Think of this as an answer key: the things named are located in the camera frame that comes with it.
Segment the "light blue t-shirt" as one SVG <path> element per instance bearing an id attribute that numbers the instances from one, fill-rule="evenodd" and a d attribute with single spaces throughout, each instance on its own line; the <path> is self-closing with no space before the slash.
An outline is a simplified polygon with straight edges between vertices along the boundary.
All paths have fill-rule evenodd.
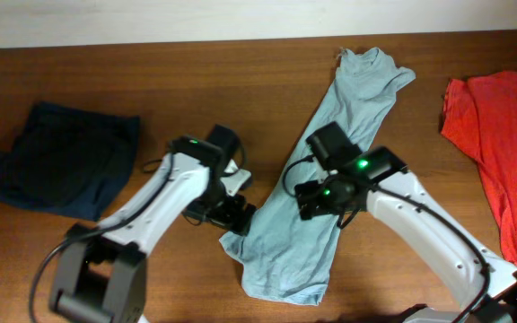
<path id="1" fill-rule="evenodd" d="M 321 303 L 341 232 L 338 218 L 347 207 L 334 202 L 307 139 L 337 123 L 351 143 L 368 150 L 398 91 L 415 78 L 414 71 L 397 66 L 380 48 L 340 53 L 334 80 L 272 193 L 254 213 L 248 233 L 227 232 L 220 239 L 226 254 L 241 263 L 241 288 L 249 297 Z"/>

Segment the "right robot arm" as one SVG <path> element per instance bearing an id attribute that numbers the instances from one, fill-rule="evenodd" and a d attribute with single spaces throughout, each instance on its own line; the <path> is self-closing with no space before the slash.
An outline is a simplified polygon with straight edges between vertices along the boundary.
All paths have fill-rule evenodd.
<path id="1" fill-rule="evenodd" d="M 451 291 L 457 311 L 417 304 L 395 322 L 517 322 L 517 267 L 477 240 L 386 147 L 312 149 L 325 178 L 298 186 L 304 220 L 365 211 L 412 248 Z"/>

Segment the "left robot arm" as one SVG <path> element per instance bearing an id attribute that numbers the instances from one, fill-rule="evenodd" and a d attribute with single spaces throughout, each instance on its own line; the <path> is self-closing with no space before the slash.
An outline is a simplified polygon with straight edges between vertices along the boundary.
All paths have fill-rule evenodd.
<path id="1" fill-rule="evenodd" d="M 49 309 L 70 322 L 144 322 L 148 258 L 178 217 L 248 234 L 256 208 L 241 191 L 251 174 L 232 159 L 243 151 L 230 130 L 170 142 L 159 169 L 123 207 L 94 228 L 73 226 L 55 248 Z"/>

